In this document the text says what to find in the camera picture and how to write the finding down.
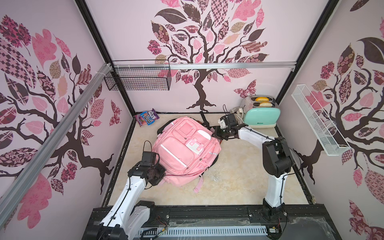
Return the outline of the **pink backpack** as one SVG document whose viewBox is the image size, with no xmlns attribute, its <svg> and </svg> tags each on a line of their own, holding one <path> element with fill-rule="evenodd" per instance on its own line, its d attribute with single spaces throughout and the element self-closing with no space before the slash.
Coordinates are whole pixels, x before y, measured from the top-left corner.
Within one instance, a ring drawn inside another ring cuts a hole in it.
<svg viewBox="0 0 384 240">
<path fill-rule="evenodd" d="M 159 154 L 160 165 L 166 169 L 160 185 L 182 187 L 199 179 L 194 188 L 198 194 L 204 183 L 203 174 L 218 160 L 221 145 L 200 122 L 180 117 L 158 129 L 152 149 Z"/>
</svg>

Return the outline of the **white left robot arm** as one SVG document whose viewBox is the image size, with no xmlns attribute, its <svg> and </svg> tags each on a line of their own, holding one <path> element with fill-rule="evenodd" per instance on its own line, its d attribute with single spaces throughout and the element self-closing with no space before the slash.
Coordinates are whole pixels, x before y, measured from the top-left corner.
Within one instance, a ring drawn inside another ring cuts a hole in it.
<svg viewBox="0 0 384 240">
<path fill-rule="evenodd" d="M 98 225 L 86 227 L 83 240 L 132 240 L 150 218 L 154 203 L 136 205 L 148 183 L 156 186 L 166 169 L 160 164 L 138 162 L 128 171 L 125 188 Z"/>
</svg>

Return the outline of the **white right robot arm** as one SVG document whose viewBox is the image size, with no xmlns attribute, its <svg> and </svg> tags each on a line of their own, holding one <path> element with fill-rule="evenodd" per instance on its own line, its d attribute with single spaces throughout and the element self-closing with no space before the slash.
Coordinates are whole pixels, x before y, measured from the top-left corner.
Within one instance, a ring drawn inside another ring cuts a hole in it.
<svg viewBox="0 0 384 240">
<path fill-rule="evenodd" d="M 285 138 L 273 138 L 247 126 L 213 127 L 213 136 L 220 140 L 240 139 L 262 151 L 263 167 L 269 174 L 268 190 L 263 205 L 281 211 L 284 205 L 284 190 L 287 176 L 293 166 L 291 149 Z"/>
</svg>

